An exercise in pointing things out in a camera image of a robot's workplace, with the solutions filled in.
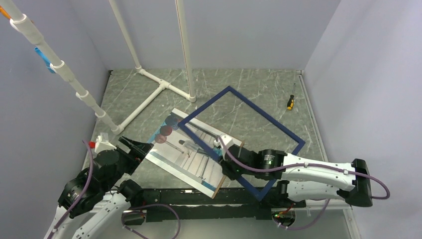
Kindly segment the printed photo of person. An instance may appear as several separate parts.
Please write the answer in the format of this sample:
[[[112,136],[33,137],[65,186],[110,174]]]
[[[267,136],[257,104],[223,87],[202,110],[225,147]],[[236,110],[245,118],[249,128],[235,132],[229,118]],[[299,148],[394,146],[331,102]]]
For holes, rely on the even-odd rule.
[[[226,176],[223,175],[220,164],[178,127],[178,123],[185,117],[185,112],[172,109],[150,137],[149,143],[153,147],[146,159],[206,196],[214,198]]]

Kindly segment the yellow black screwdriver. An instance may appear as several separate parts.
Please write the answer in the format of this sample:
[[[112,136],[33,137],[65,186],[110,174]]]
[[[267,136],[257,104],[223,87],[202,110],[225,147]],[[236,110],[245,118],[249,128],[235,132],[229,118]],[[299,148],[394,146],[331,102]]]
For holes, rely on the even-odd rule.
[[[287,110],[292,110],[293,107],[294,107],[294,97],[295,97],[294,92],[295,92],[295,88],[296,88],[296,84],[294,83],[293,84],[293,87],[292,87],[292,92],[291,92],[290,97],[289,97],[289,100],[287,102]]]

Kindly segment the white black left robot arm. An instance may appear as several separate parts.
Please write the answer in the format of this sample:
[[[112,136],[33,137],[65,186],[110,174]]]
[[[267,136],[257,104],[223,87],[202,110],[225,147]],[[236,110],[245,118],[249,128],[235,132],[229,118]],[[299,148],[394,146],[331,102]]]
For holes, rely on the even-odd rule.
[[[103,200],[116,182],[124,174],[132,175],[153,148],[151,143],[138,142],[124,136],[118,140],[129,148],[128,152],[111,144],[102,134],[95,141],[85,143],[89,166],[66,183],[45,238],[93,239],[105,229],[112,215],[142,205],[142,188],[133,180],[126,180],[104,208],[84,225],[81,224],[87,213]]]

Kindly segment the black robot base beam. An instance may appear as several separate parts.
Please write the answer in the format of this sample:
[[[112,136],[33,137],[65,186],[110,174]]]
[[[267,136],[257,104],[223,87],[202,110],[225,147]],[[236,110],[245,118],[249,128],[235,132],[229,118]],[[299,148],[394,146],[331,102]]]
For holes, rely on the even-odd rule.
[[[270,220],[276,211],[301,209],[307,205],[304,200],[287,199],[276,188],[271,188],[261,201],[243,188],[223,188],[214,198],[196,189],[144,189],[142,198],[134,206],[143,207],[147,222],[161,222],[174,219],[174,212],[182,220]]]

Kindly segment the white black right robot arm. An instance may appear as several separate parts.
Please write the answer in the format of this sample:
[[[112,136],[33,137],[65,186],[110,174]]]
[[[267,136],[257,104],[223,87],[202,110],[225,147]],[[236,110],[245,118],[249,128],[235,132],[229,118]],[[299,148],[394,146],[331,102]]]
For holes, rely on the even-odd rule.
[[[328,163],[280,150],[259,152],[221,146],[223,174],[238,181],[258,201],[273,196],[277,205],[303,200],[337,199],[357,207],[371,207],[372,193],[366,162]]]

